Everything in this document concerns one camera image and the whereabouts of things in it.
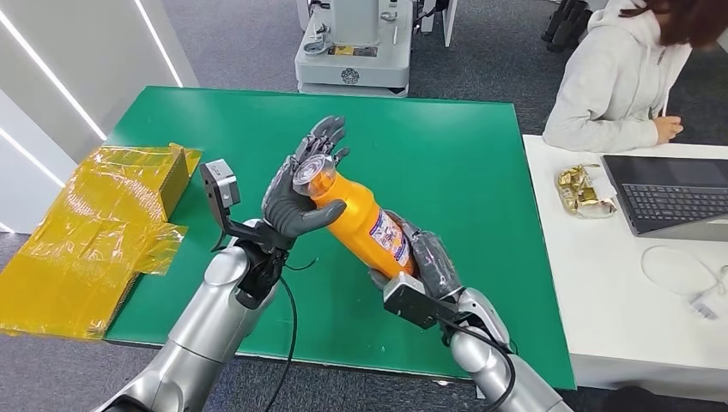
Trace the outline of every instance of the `bottle cap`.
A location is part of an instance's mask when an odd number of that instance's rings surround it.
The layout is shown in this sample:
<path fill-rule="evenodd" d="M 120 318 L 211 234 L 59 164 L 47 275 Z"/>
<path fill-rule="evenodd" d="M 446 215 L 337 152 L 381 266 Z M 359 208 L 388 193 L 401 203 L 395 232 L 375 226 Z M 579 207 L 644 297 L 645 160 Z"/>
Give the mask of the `bottle cap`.
<path fill-rule="evenodd" d="M 301 163 L 294 174 L 294 190 L 303 196 L 320 197 L 334 184 L 337 169 L 326 154 L 315 154 Z"/>

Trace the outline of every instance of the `green tabletop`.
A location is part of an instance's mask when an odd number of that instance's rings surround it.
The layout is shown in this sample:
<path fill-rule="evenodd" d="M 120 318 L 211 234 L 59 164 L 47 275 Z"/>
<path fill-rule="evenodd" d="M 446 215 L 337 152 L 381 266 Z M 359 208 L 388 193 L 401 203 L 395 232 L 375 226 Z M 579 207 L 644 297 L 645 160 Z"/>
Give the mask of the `green tabletop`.
<path fill-rule="evenodd" d="M 203 151 L 238 177 L 233 218 L 260 216 L 264 191 L 286 155 L 326 115 L 346 116 L 351 154 L 338 170 L 381 206 L 438 233 L 467 286 L 492 301 L 521 356 L 553 386 L 574 388 L 513 105 L 179 88 L 146 88 L 108 144 Z M 220 229 L 198 172 L 171 222 L 189 227 L 165 276 L 140 276 L 106 333 L 111 341 L 162 344 L 195 293 Z M 367 268 L 326 230 L 301 237 L 284 270 L 299 310 L 294 358 L 433 376 L 466 377 L 440 343 L 382 308 Z M 240 352 L 285 356 L 291 333 L 282 291 Z"/>

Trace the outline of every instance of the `gray carpet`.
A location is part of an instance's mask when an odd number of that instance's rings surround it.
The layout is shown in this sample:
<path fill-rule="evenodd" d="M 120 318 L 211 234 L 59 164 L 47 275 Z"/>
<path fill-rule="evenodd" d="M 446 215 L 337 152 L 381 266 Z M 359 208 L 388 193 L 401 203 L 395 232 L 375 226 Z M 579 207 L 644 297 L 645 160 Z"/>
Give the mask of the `gray carpet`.
<path fill-rule="evenodd" d="M 293 0 L 164 0 L 200 84 L 206 88 L 295 90 L 293 56 L 301 38 Z M 521 130 L 540 134 L 568 55 L 539 39 L 544 0 L 462 0 L 450 50 L 441 23 L 413 41 L 411 95 L 512 101 Z M 696 52 L 671 98 L 684 117 L 680 142 L 728 144 L 728 54 Z M 0 268 L 27 237 L 0 234 Z M 88 410 L 111 396 L 155 351 L 36 337 L 0 335 L 0 410 Z M 262 410 L 282 365 L 234 360 L 205 410 Z M 594 412 L 606 391 L 562 392 L 577 412 Z M 722 403 L 668 399 L 675 410 L 728 411 Z M 485 404 L 469 384 L 319 367 L 292 367 L 276 411 L 472 411 Z"/>

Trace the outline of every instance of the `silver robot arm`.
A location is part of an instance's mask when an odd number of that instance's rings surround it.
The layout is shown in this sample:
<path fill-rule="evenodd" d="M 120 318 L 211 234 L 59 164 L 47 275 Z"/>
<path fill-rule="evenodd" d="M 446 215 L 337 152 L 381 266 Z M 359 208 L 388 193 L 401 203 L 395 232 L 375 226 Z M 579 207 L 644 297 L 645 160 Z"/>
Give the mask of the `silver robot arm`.
<path fill-rule="evenodd" d="M 437 300 L 429 296 L 422 282 L 401 273 L 386 284 L 383 295 L 385 309 L 400 318 L 423 329 L 440 323 L 443 342 L 450 346 L 453 359 L 472 377 L 488 400 L 499 402 L 488 410 L 572 411 L 536 371 L 508 349 L 510 337 L 506 326 L 488 298 L 477 289 L 456 287 L 447 293 L 446 299 Z M 488 345 L 462 329 L 482 336 L 494 345 Z M 512 388 L 508 390 L 513 376 Z"/>
<path fill-rule="evenodd" d="M 149 365 L 94 412 L 202 410 L 222 367 L 230 361 L 276 292 L 255 309 L 237 295 L 251 273 L 243 248 L 229 246 L 213 257 L 204 281 Z"/>

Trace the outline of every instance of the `orange bottle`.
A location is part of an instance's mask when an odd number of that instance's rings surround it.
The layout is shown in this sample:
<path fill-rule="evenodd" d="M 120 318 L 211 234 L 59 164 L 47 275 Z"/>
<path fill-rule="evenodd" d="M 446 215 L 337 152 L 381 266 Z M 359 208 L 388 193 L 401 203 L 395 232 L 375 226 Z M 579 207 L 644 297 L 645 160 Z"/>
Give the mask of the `orange bottle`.
<path fill-rule="evenodd" d="M 346 209 L 329 230 L 370 268 L 392 278 L 401 271 L 412 275 L 410 245 L 402 228 L 374 200 L 372 191 L 336 170 L 330 156 L 316 154 L 300 165 L 294 188 L 318 207 L 342 199 Z"/>

